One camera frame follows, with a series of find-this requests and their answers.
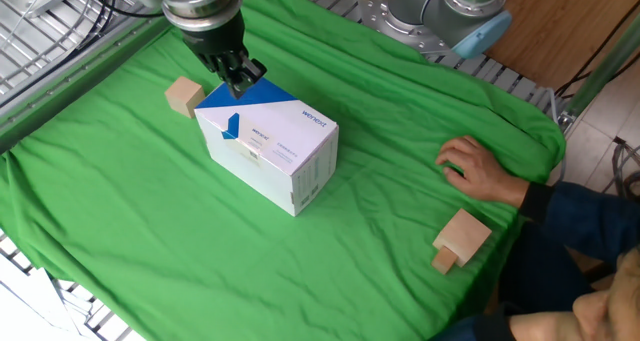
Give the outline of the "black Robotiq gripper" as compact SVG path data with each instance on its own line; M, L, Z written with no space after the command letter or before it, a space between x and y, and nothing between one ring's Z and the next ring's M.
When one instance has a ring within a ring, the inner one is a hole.
M235 99L240 99L267 72L260 61L248 58L244 31L241 12L218 28L182 31L185 44L211 73L227 82Z

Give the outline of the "person's right hand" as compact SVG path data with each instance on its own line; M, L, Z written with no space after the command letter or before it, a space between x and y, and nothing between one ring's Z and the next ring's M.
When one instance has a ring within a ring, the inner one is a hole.
M465 195L480 201L499 202L520 208L530 183L506 172L494 155L471 136L447 141L435 163L444 167L447 181Z

